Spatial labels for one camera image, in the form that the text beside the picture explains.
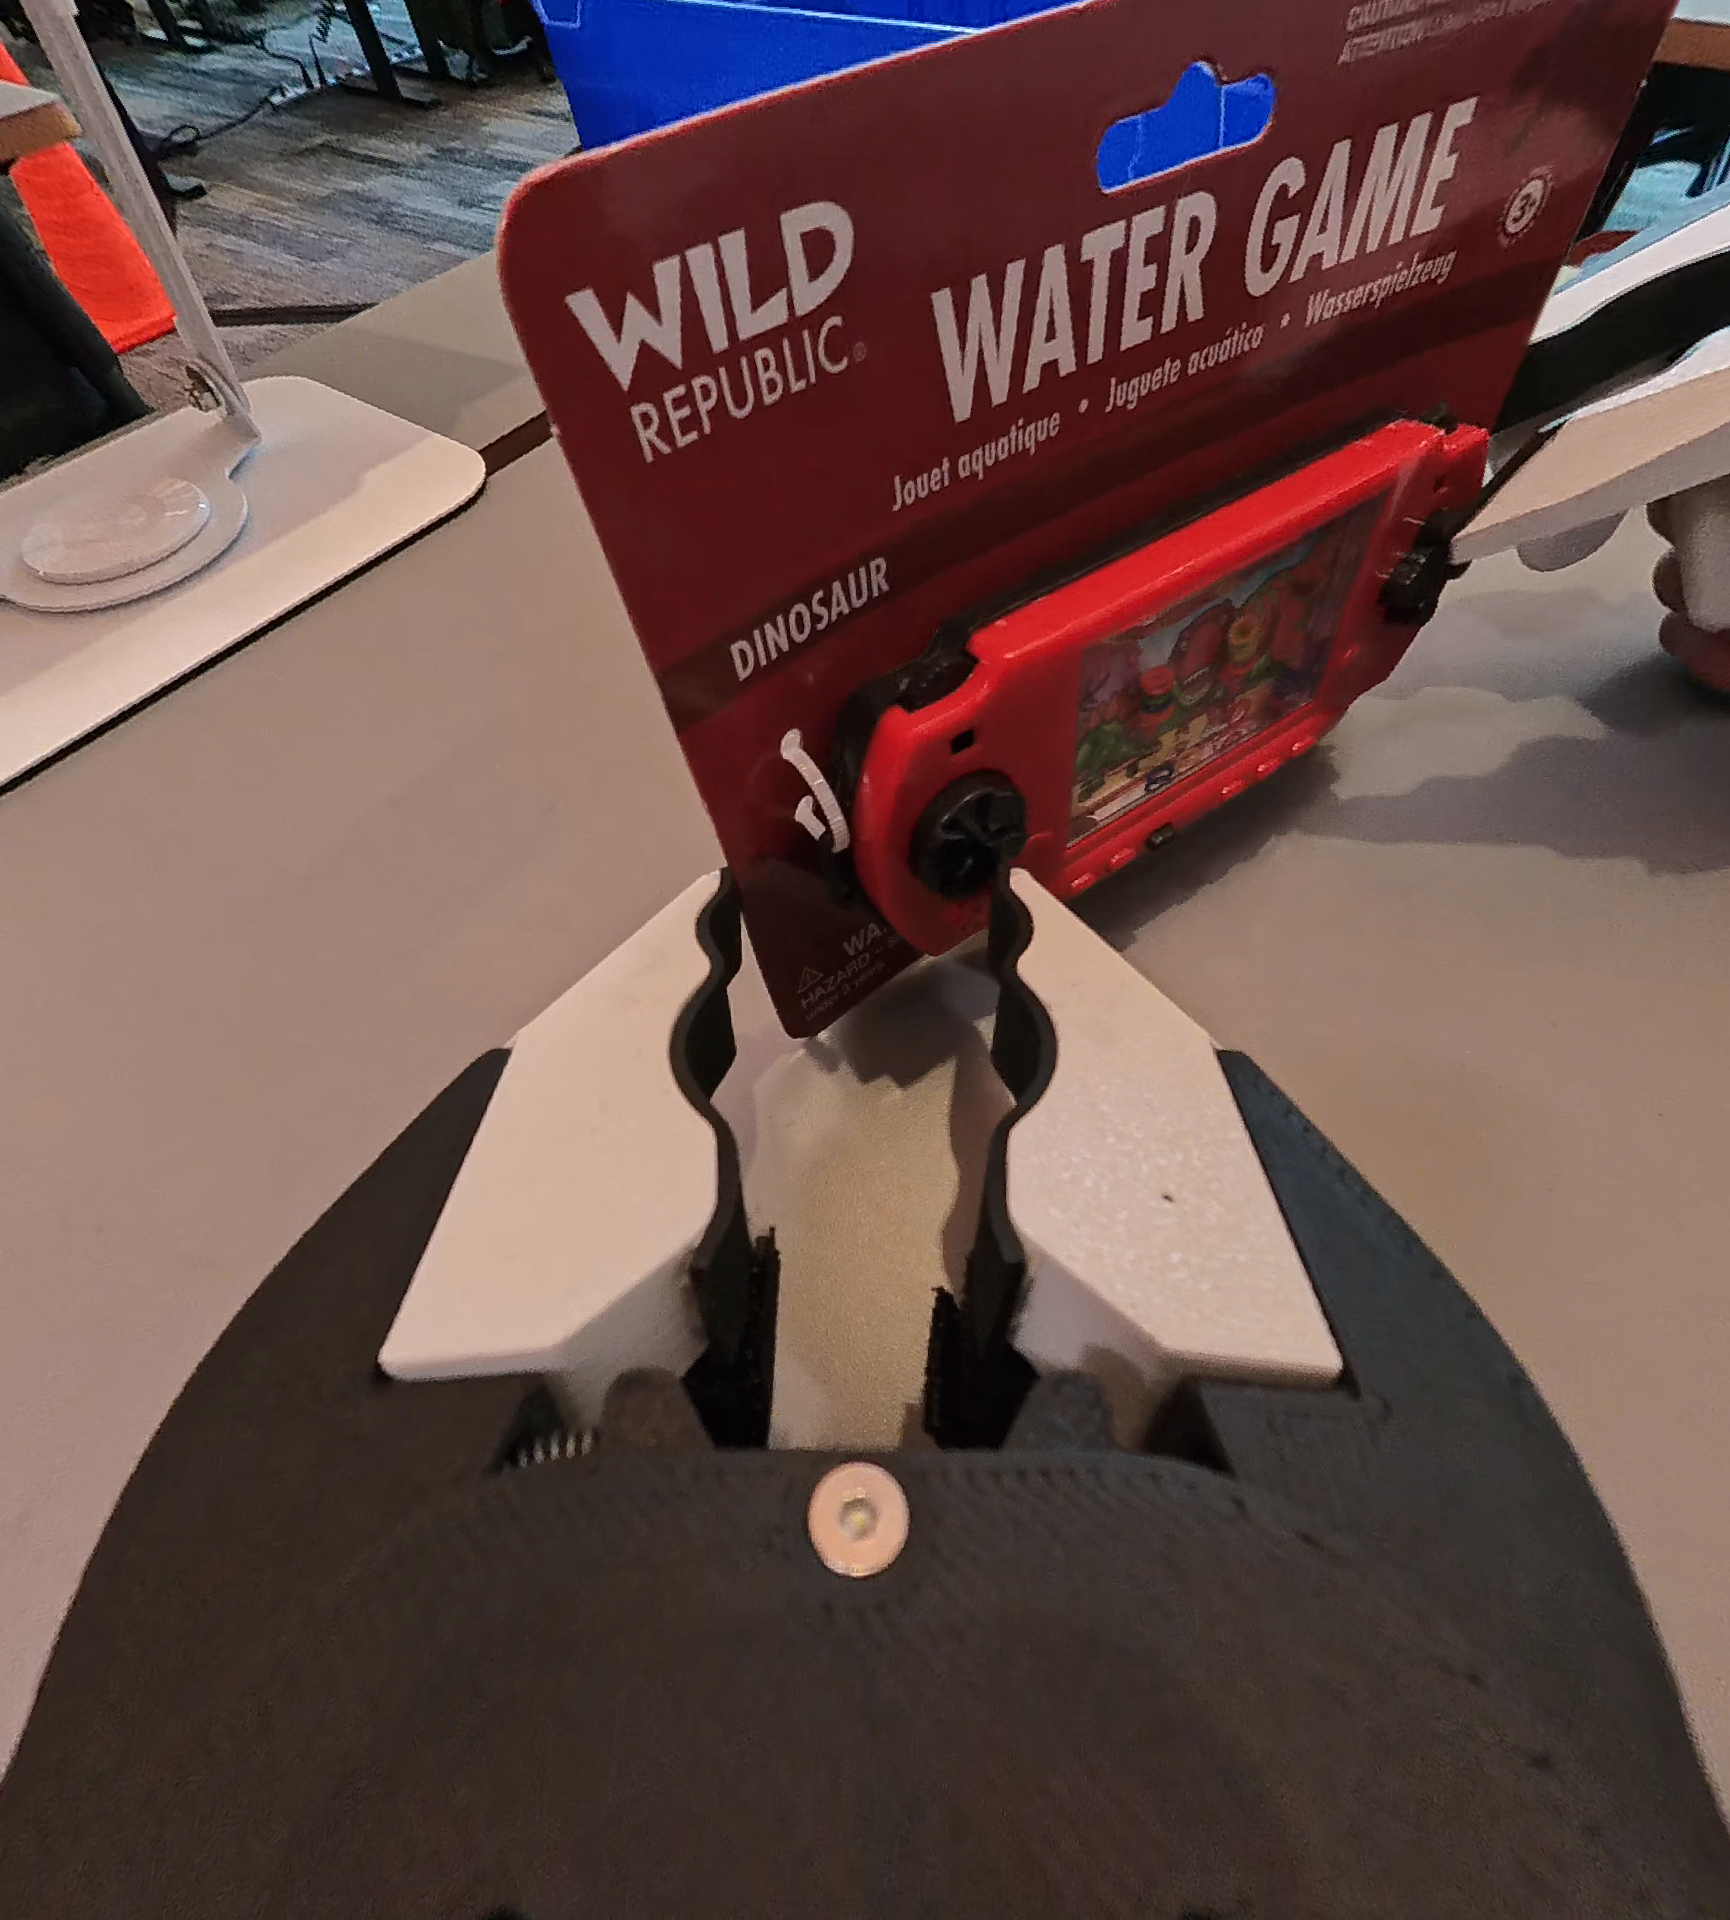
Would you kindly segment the red handheld toy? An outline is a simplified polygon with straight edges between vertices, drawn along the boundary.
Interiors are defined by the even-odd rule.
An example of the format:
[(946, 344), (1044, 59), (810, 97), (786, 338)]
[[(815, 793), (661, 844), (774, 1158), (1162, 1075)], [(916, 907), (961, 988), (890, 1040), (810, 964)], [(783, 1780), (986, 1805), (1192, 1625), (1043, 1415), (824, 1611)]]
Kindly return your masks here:
[(790, 1036), (1389, 672), (1670, 10), (1074, 2), (522, 181), (503, 298)]

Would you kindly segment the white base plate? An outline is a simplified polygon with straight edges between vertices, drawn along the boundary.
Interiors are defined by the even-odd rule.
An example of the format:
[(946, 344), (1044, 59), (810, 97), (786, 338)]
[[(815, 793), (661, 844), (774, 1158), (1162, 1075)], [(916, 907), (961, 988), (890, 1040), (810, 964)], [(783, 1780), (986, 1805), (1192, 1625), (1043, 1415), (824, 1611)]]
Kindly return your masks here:
[(0, 792), (414, 542), (487, 459), (253, 378), (0, 486)]

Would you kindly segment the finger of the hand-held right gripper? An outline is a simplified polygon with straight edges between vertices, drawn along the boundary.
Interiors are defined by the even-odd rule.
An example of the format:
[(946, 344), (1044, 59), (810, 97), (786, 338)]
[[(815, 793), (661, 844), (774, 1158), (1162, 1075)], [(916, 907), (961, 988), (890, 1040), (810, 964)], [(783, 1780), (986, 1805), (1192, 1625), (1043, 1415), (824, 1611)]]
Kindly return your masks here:
[(1599, 251), (1541, 308), (1499, 430), (1541, 424), (1730, 327), (1730, 181)]
[(1533, 550), (1529, 563), (1564, 567), (1655, 501), (1668, 507), (1687, 618), (1730, 629), (1730, 327), (1564, 417), (1465, 522), (1453, 557)]

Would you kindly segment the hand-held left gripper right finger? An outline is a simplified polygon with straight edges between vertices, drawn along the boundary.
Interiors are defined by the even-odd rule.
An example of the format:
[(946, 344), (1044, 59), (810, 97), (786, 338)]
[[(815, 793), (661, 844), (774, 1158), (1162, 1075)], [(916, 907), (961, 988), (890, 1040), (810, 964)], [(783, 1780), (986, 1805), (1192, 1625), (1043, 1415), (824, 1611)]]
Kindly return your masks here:
[(925, 1423), (996, 1449), (1079, 1374), (1140, 1444), (1197, 1380), (1331, 1388), (1346, 1360), (1207, 1029), (1031, 875), (996, 875), (991, 1131)]

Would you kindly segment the orange traffic cone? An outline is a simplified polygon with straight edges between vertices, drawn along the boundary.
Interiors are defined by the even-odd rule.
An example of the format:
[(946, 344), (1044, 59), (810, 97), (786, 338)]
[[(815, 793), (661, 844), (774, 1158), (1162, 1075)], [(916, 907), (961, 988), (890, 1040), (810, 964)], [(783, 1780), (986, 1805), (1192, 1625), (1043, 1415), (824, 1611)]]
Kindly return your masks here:
[(11, 178), (47, 260), (114, 354), (175, 333), (157, 271), (71, 143), (13, 160)]

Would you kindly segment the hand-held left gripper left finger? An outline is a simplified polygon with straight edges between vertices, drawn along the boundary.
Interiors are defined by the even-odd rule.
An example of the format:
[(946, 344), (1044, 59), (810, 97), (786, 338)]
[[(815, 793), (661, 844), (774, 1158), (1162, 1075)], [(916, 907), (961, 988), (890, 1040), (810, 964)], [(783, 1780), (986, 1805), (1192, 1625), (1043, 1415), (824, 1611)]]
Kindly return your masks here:
[(718, 1444), (767, 1443), (779, 1244), (714, 1105), (738, 928), (734, 875), (701, 875), (505, 1047), (381, 1341), (391, 1378), (543, 1374), (595, 1426), (620, 1374), (662, 1370)]

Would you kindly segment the blue plastic bin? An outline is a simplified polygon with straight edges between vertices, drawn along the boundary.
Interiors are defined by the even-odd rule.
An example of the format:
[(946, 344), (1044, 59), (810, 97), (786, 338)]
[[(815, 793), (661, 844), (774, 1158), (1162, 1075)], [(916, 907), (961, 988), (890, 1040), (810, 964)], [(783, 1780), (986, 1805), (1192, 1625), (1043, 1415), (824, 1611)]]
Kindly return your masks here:
[[(537, 2), (585, 149), (996, 28), (1048, 2)], [(1270, 76), (1221, 82), (1192, 62), (1159, 107), (1111, 122), (1096, 156), (1118, 190), (1249, 146), (1274, 110)]]

